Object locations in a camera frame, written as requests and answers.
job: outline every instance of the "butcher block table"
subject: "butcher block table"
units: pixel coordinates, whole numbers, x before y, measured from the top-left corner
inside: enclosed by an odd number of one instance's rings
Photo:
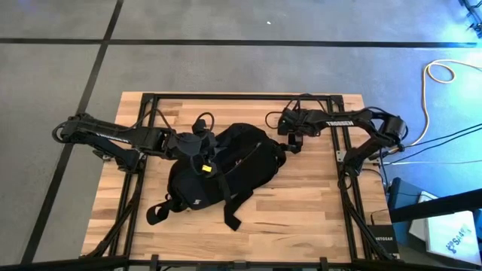
[[[115,123],[124,126],[135,123],[141,98],[140,92],[124,92]],[[343,100],[346,111],[364,107],[361,95],[343,95]],[[287,102],[161,99],[158,108],[177,132],[190,132],[197,116],[209,111],[215,116],[213,131],[216,135],[232,123],[242,122],[264,129],[278,142],[287,142],[287,136],[277,135],[276,130],[268,128],[264,122],[268,112],[281,111]],[[302,101],[301,105],[303,108],[319,108],[315,101]],[[279,114],[268,117],[271,126],[276,126],[278,117]],[[155,118],[154,125],[165,126],[159,116]],[[355,147],[368,138],[366,132],[359,128],[349,128],[349,132]],[[338,135],[343,150],[341,132]],[[198,211],[170,212],[165,221],[149,225],[145,213],[150,206],[164,201],[169,170],[175,162],[149,157],[130,259],[149,260],[151,255],[158,254],[162,260],[317,262],[320,257],[326,257],[330,263],[349,263],[330,129],[322,130],[319,137],[305,136],[303,150],[299,154],[286,153],[286,156],[286,163],[278,174],[257,188],[236,212],[235,215],[243,222],[236,232],[224,224],[224,202]],[[375,166],[364,167],[377,170]],[[114,161],[105,162],[82,254],[92,251],[113,225],[124,176],[125,173],[117,170]],[[371,171],[363,171],[358,179],[365,217],[369,221],[371,212],[387,209],[382,181],[378,174]],[[377,224],[391,224],[386,210],[375,213],[374,220]],[[117,254],[121,254],[124,247],[127,222],[120,232]],[[353,228],[358,257],[363,257],[360,232],[354,222]]]

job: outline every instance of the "metal bracket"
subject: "metal bracket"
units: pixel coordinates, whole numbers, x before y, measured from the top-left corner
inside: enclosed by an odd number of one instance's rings
[[[341,95],[332,95],[330,96],[331,101],[333,101],[337,106],[344,105],[343,97]]]
[[[245,260],[235,260],[233,261],[233,269],[248,269],[248,262]]]
[[[149,264],[149,271],[157,271],[157,262],[159,261],[159,255],[151,255],[151,263]]]
[[[318,271],[329,271],[328,259],[326,257],[319,258],[319,267]]]
[[[141,105],[150,102],[152,100],[152,98],[154,98],[154,95],[155,95],[155,93],[144,93],[144,94],[142,94]]]
[[[337,151],[337,162],[343,162],[343,159],[345,159],[345,154],[346,151]],[[375,164],[375,165],[380,165],[380,158],[369,160],[368,158],[363,161],[363,163],[366,164]]]

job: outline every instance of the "black metal frame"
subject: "black metal frame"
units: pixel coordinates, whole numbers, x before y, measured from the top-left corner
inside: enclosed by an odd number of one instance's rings
[[[449,215],[482,208],[482,189],[444,196],[410,206],[390,210],[392,222],[411,221],[432,216]]]
[[[188,93],[188,94],[176,94],[176,93],[144,93],[142,95],[141,105],[138,114],[138,120],[145,115],[148,104],[151,103],[152,108],[157,108],[161,99],[254,99],[254,100],[287,100],[297,98],[298,95],[272,95],[272,94],[202,94],[202,93]],[[338,111],[344,111],[343,97],[341,95],[313,95],[303,96],[302,100],[315,100],[327,103],[328,112],[334,112],[334,104],[338,107]],[[154,119],[156,117],[156,111],[151,111],[148,119],[148,126],[154,126]],[[346,148],[351,148],[351,141],[349,137],[349,131],[346,127],[341,129],[343,133],[343,141]],[[334,146],[334,154],[340,151],[340,143],[338,140],[337,128],[331,128],[331,137]],[[139,210],[140,195],[142,193],[142,185],[144,182],[145,164],[147,157],[140,163],[137,182],[132,198],[127,201],[130,183],[132,180],[132,173],[126,173],[124,178],[124,185],[119,199],[116,223],[109,231],[108,235],[102,242],[99,243],[96,250],[86,256],[79,257],[74,260],[56,260],[44,263],[21,263],[10,266],[0,266],[0,271],[11,270],[105,270],[114,268],[125,268],[129,266],[150,266],[150,270],[158,270],[161,266],[222,266],[232,269],[248,269],[252,267],[272,267],[272,268],[316,268],[321,271],[328,269],[360,269],[360,270],[439,270],[436,266],[424,266],[414,265],[408,263],[399,263],[393,261],[381,261],[371,260],[371,249],[368,243],[362,238],[363,250],[365,259],[359,259],[356,251],[355,235],[353,232],[352,219],[346,210],[346,206],[342,204],[343,214],[346,227],[346,236],[349,246],[349,254],[351,257],[351,263],[329,263],[326,257],[320,257],[319,262],[248,262],[248,261],[195,261],[195,260],[162,260],[158,255],[152,255],[151,260],[130,260],[130,251],[132,248],[133,237],[136,227],[137,212]],[[343,162],[337,162],[338,178],[340,178],[340,168]],[[357,212],[364,218],[362,198],[360,196],[360,190],[358,185],[358,179],[351,177],[353,197],[355,200],[355,207]],[[129,219],[127,228],[126,242],[122,255],[116,255],[117,245],[119,242],[119,235],[121,225]],[[103,257],[105,251],[109,247],[108,256]]]

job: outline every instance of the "gray floor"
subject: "gray floor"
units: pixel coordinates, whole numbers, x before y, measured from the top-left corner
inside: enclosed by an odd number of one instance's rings
[[[0,38],[101,38],[114,5],[3,0]],[[476,41],[467,25],[457,0],[125,0],[113,38]],[[20,261],[62,147],[50,131],[75,113],[98,49],[0,44],[0,123],[7,127],[0,131],[0,265]],[[123,91],[361,93],[366,105],[400,114],[414,139],[423,127],[423,66],[445,58],[482,63],[482,51],[111,45],[87,112],[113,120]],[[427,85],[428,139],[480,122],[480,72],[456,71],[452,85]],[[477,159],[479,138],[413,160]],[[36,261],[78,256],[101,167],[89,148],[75,147]],[[480,188],[481,170],[477,164],[387,166],[390,178],[439,196]]]

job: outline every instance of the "black robotic arm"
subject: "black robotic arm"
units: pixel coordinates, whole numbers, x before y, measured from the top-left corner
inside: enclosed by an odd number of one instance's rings
[[[136,127],[138,123],[126,127],[83,113],[69,117],[52,131],[52,136],[64,144],[89,145],[96,149],[94,153],[97,156],[115,158],[119,169],[126,172],[136,172],[145,154],[166,160],[199,157],[202,163],[209,163],[209,158],[214,156],[216,142],[212,127],[207,129],[205,120],[201,119],[206,114],[212,117],[210,113],[201,114],[192,126],[192,133],[176,133],[169,124],[167,128]],[[132,148],[122,148],[112,141],[127,143]]]
[[[381,120],[377,128],[373,120]],[[357,148],[347,150],[343,166],[355,175],[360,174],[363,161],[382,148],[399,145],[407,133],[405,122],[379,108],[359,111],[326,113],[323,110],[285,108],[278,121],[278,134],[288,136],[288,146],[294,152],[301,150],[303,136],[319,136],[327,127],[356,126],[364,129],[370,138]]]
[[[381,260],[393,260],[384,247],[375,239],[368,229],[365,220],[351,203],[346,188],[346,176],[358,176],[362,170],[365,159],[369,158],[383,148],[401,144],[401,140],[407,135],[405,122],[398,116],[394,116],[379,108],[363,108],[359,111],[327,113],[324,110],[302,109],[300,101],[293,109],[289,104],[281,112],[278,121],[278,134],[288,136],[287,151],[297,153],[303,146],[303,136],[320,136],[326,127],[356,126],[364,129],[370,138],[357,148],[346,151],[341,163],[338,187],[341,190],[342,202],[348,213],[360,228],[374,253]],[[381,121],[377,128],[373,120]]]

